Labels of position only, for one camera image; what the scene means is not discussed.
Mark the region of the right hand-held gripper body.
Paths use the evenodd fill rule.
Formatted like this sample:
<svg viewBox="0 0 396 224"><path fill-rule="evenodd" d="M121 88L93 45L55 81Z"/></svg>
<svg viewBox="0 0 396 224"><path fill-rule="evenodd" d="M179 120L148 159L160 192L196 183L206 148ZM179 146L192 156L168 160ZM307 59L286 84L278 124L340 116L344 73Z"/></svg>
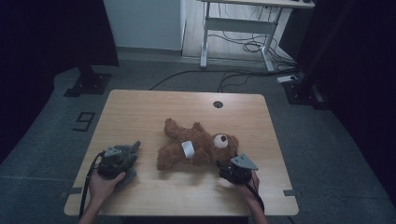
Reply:
<svg viewBox="0 0 396 224"><path fill-rule="evenodd" d="M225 178L233 184L247 184L251 178L251 171L258 171L259 167L246 154L237 155L229 160L231 169Z"/></svg>

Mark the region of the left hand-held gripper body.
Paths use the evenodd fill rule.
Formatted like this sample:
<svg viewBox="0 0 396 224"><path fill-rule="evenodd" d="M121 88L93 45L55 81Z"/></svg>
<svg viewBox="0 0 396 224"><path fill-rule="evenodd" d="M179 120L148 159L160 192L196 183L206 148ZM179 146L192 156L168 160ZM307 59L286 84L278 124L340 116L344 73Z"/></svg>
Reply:
<svg viewBox="0 0 396 224"><path fill-rule="evenodd" d="M98 166L98 174L104 179L114 179L124 171L123 152L119 146L108 147Z"/></svg>

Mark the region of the brown teddy bear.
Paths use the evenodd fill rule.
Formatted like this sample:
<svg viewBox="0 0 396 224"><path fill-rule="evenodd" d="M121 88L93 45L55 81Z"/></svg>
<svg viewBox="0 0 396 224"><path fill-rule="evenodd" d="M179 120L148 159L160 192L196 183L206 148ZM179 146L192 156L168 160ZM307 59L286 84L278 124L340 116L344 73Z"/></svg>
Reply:
<svg viewBox="0 0 396 224"><path fill-rule="evenodd" d="M200 122L191 128L177 124L168 118L164 122L164 134L172 142L158 150L157 169L171 169L179 162L202 166L227 162L237 154L239 140L227 133L210 134Z"/></svg>

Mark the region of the person's right hand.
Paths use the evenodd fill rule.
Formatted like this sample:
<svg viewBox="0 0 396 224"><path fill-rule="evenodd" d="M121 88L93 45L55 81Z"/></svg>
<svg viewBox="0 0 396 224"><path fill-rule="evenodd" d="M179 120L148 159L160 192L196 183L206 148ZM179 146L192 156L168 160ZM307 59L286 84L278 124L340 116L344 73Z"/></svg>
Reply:
<svg viewBox="0 0 396 224"><path fill-rule="evenodd" d="M254 170L251 171L252 178L248 182L248 186L236 185L238 193L241 195L246 203L256 203L256 194L259 193L260 179L257 177Z"/></svg>

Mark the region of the person's left hand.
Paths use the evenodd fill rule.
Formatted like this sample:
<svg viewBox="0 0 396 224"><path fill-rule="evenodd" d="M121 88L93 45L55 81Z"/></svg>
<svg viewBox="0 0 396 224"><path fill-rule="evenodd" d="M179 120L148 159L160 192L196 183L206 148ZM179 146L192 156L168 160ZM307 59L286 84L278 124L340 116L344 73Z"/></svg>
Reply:
<svg viewBox="0 0 396 224"><path fill-rule="evenodd" d="M89 190L90 203L102 204L112 194L116 185L125 177L125 173L120 173L114 179L103 179L96 170L92 172Z"/></svg>

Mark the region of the grey tape piece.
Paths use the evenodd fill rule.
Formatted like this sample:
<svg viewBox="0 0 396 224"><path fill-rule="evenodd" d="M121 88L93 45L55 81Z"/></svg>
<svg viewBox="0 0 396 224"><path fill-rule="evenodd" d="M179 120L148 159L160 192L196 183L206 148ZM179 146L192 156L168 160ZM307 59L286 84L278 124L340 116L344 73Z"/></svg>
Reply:
<svg viewBox="0 0 396 224"><path fill-rule="evenodd" d="M283 190L284 196L285 197L297 197L297 198L301 198L303 195L299 190L295 190L295 189L285 189Z"/></svg>
<svg viewBox="0 0 396 224"><path fill-rule="evenodd" d="M70 194L80 194L82 192L82 188L71 188L61 192L61 198L67 198Z"/></svg>

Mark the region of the white partition panel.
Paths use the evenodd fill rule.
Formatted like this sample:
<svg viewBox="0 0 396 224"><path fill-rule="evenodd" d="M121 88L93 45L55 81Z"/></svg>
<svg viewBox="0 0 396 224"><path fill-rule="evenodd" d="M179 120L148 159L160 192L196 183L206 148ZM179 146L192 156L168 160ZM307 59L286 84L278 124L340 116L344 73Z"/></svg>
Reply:
<svg viewBox="0 0 396 224"><path fill-rule="evenodd" d="M115 45L182 50L187 0L104 0Z"/></svg>

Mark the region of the dark curtain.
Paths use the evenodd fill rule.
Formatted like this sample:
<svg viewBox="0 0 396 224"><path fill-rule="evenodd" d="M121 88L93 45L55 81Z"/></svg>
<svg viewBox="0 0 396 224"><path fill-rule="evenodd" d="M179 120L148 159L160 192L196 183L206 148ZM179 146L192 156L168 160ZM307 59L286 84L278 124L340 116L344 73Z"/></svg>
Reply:
<svg viewBox="0 0 396 224"><path fill-rule="evenodd" d="M396 206L396 0L315 0L298 56Z"/></svg>
<svg viewBox="0 0 396 224"><path fill-rule="evenodd" d="M0 0L0 163L69 69L117 66L104 0Z"/></svg>

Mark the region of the black stand base plate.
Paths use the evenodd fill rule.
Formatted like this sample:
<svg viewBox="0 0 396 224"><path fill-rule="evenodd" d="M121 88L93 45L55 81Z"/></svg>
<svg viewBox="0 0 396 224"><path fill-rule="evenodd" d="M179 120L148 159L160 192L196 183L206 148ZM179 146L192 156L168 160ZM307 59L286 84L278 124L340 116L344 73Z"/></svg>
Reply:
<svg viewBox="0 0 396 224"><path fill-rule="evenodd" d="M291 105L311 105L317 110L329 110L316 86L316 76L306 74L301 81L284 82L282 87Z"/></svg>
<svg viewBox="0 0 396 224"><path fill-rule="evenodd" d="M112 75L95 73L90 65L78 67L80 76L75 85L64 93L64 97L79 97L81 94L102 95Z"/></svg>

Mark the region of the white metal frame desk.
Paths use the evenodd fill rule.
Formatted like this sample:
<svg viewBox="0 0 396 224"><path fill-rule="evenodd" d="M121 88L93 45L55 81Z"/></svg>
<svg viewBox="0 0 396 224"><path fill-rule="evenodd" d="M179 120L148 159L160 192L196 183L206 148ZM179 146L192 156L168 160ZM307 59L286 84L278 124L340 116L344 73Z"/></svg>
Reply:
<svg viewBox="0 0 396 224"><path fill-rule="evenodd" d="M204 37L201 46L200 67L207 67L207 39L209 31L237 32L245 34L268 35L261 54L268 72L274 72L272 57L269 48L274 39L276 27L284 8L307 8L313 9L315 4L312 0L199 0L205 5ZM272 21L251 21L239 19L225 19L210 16L212 4L232 4L259 7L277 7L276 17Z"/></svg>

